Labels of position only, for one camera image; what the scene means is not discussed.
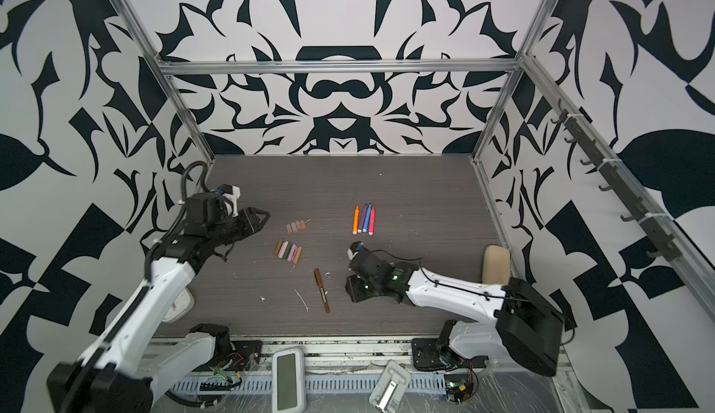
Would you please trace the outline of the ochre pen cap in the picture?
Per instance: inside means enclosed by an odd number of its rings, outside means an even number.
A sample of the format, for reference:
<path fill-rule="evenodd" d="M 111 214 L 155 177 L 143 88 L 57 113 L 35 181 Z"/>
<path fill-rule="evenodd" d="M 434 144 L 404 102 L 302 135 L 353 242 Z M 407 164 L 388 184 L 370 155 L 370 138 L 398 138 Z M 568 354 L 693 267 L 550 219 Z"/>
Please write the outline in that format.
<path fill-rule="evenodd" d="M 281 249 L 282 249 L 282 247 L 283 247 L 283 244 L 284 244 L 284 241 L 283 241 L 282 239 L 279 240 L 279 241 L 277 241 L 277 245 L 276 245 L 275 250 L 274 250 L 274 255 L 276 255 L 276 256 L 281 256 L 281 253 L 282 253 L 282 252 L 281 252 Z"/>

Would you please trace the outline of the light pink clip cap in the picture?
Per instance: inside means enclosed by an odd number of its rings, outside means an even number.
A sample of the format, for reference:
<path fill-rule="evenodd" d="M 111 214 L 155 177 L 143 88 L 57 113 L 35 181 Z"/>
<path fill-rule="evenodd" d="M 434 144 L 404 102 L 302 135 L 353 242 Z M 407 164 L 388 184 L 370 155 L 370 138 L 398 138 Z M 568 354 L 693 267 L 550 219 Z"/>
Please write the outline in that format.
<path fill-rule="evenodd" d="M 279 256 L 280 258 L 283 258 L 283 260 L 285 260 L 286 249 L 289 246 L 290 246 L 290 242 L 288 242 L 288 241 L 284 242 L 283 247 L 281 249 L 281 252 L 282 252 L 281 256 Z"/>

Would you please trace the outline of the purple highlighter pen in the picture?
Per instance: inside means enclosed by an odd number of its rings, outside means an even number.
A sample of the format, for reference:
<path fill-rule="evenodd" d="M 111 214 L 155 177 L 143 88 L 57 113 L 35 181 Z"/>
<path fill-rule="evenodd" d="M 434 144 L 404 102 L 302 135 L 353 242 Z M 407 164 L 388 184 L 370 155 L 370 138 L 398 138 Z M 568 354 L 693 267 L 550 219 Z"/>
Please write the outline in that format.
<path fill-rule="evenodd" d="M 363 228 L 365 227 L 365 222 L 366 222 L 366 219 L 367 219 L 369 207 L 370 207 L 369 204 L 365 204 L 365 206 L 363 206 L 361 212 L 359 213 L 359 224 L 357 225 L 357 232 L 358 232 L 358 233 L 362 233 L 362 232 L 363 232 Z"/>

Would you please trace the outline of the red highlighter pen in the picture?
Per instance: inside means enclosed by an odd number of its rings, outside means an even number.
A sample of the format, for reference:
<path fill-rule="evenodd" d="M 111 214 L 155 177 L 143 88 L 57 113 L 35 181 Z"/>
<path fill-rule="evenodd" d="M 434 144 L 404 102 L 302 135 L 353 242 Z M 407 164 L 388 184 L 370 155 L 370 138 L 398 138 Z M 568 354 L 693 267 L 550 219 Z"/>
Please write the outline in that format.
<path fill-rule="evenodd" d="M 375 226 L 375 206 L 371 206 L 369 224 L 368 224 L 368 234 L 370 236 L 374 235 L 374 230 L 375 230 L 374 226 Z"/>

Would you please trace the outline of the blue highlighter pen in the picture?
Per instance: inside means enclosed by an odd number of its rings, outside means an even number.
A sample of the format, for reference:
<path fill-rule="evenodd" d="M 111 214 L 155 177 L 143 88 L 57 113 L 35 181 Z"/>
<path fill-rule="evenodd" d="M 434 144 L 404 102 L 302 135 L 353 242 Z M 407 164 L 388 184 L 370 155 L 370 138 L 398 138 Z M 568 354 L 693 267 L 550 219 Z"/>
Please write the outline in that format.
<path fill-rule="evenodd" d="M 368 232 L 368 224 L 369 224 L 369 217 L 370 217 L 370 211 L 371 211 L 371 206 L 372 206 L 372 204 L 369 204 L 369 205 L 370 205 L 370 207 L 369 207 L 367 219 L 366 219 L 366 222 L 365 222 L 365 227 L 363 228 L 363 232 L 364 232 L 364 233 L 367 233 L 367 232 Z"/>

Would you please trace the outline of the brown marker pen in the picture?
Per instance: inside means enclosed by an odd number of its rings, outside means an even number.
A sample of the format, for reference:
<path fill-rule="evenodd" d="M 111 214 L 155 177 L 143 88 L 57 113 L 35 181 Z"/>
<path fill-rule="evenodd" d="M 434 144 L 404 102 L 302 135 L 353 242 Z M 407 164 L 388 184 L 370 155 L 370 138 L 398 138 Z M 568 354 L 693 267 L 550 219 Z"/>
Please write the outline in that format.
<path fill-rule="evenodd" d="M 320 292 L 320 297 L 321 297 L 321 301 L 322 301 L 322 304 L 324 307 L 324 311 L 326 312 L 326 314 L 329 314 L 331 312 L 331 308 L 329 305 L 329 301 L 327 299 L 327 292 L 326 292 L 325 286 L 323 284 L 322 273 L 321 273 L 320 269 L 318 269 L 318 268 L 314 269 L 314 277 L 315 277 L 316 284 L 318 286 L 318 292 Z"/>

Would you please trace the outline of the orange highlighter pen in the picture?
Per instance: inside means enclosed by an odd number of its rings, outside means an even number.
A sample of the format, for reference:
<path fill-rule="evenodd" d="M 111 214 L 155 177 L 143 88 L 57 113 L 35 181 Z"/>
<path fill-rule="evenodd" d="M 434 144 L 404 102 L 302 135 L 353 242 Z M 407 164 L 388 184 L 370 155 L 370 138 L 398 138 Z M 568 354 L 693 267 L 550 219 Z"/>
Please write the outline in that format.
<path fill-rule="evenodd" d="M 354 214 L 353 214 L 353 219 L 352 219 L 352 233 L 353 234 L 358 234 L 359 233 L 359 227 L 360 227 L 360 207 L 355 206 Z"/>

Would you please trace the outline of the tan pen cap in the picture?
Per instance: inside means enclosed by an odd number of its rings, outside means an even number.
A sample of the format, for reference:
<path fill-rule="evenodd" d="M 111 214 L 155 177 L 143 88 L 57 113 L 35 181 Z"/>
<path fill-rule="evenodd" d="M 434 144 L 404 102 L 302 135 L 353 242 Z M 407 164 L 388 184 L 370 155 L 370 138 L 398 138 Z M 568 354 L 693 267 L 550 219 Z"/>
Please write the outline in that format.
<path fill-rule="evenodd" d="M 303 247 L 298 247 L 297 250 L 296 250 L 296 253 L 295 253 L 294 256 L 293 256 L 293 260 L 292 260 L 292 262 L 293 262 L 294 264 L 298 264 L 298 263 L 299 263 L 299 260 L 300 260 L 300 258 L 301 258 L 302 252 L 303 252 Z"/>

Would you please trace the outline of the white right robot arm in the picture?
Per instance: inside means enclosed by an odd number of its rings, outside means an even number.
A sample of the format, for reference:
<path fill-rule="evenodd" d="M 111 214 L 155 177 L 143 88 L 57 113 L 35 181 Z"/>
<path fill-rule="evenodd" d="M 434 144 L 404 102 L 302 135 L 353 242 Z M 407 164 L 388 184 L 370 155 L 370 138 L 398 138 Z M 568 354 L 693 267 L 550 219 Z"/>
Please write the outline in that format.
<path fill-rule="evenodd" d="M 363 243 L 350 245 L 346 292 L 354 302 L 387 298 L 455 314 L 435 340 L 413 341 L 413 366 L 422 372 L 485 368 L 510 359 L 540 376 L 557 373 L 568 317 L 528 282 L 482 284 L 443 276 L 418 260 L 383 260 Z"/>

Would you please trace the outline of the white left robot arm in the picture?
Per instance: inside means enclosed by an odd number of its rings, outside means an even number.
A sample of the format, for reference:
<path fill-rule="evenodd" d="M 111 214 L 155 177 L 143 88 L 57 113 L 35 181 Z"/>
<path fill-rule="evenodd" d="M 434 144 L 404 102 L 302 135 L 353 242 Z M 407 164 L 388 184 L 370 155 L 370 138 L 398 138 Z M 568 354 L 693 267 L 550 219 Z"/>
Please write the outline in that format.
<path fill-rule="evenodd" d="M 209 167 L 190 163 L 181 176 L 180 212 L 154 241 L 143 262 L 143 280 L 109 327 L 73 364 L 50 372 L 48 393 L 56 412 L 148 412 L 162 396 L 191 409 L 214 401 L 186 399 L 171 389 L 201 366 L 223 368 L 234 348 L 227 327 L 199 324 L 149 364 L 144 352 L 181 293 L 220 247 L 260 232 L 270 215 L 238 205 L 240 189 L 206 184 Z"/>

